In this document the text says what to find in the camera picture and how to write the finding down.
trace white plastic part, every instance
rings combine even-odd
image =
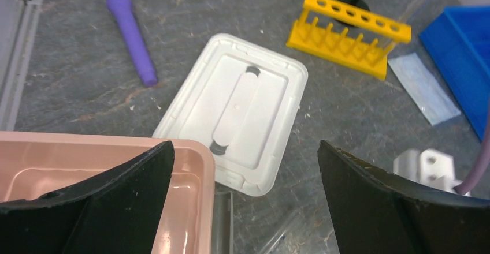
[[[452,156],[434,149],[427,149],[422,153],[417,149],[409,149],[401,153],[393,161],[393,172],[445,192],[456,193],[453,188],[461,184],[454,173]]]
[[[262,196],[276,180],[307,78],[305,66],[294,59],[215,35],[153,137],[207,145],[217,182]]]

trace rack hole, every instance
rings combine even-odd
[[[427,161],[428,161],[428,162],[429,162],[431,165],[433,165],[433,164],[435,164],[435,163],[437,162],[437,158],[436,158],[436,157],[429,157],[429,158],[427,159]]]
[[[394,32],[398,32],[400,31],[400,28],[396,25],[390,25],[390,28],[394,31]]]

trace black stand base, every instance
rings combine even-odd
[[[364,2],[363,0],[358,0],[356,4],[352,4],[351,3],[352,0],[337,0],[337,1],[344,2],[346,4],[350,4],[350,5],[356,6],[356,7],[360,8],[360,9],[369,11],[368,4],[366,2]],[[337,21],[340,22],[340,23],[342,23],[342,25],[344,25],[344,26],[354,27],[355,28],[355,26],[352,26],[352,25],[347,24],[345,22],[342,22],[342,21],[339,21],[339,20],[337,20]]]

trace light blue cloth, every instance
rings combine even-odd
[[[432,126],[461,114],[416,53],[388,64]]]

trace white plastic bracket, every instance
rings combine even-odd
[[[393,161],[393,172],[408,180],[450,193],[456,193],[453,188],[461,184],[454,173],[452,156],[434,149],[421,153],[417,149],[409,149],[401,153]]]

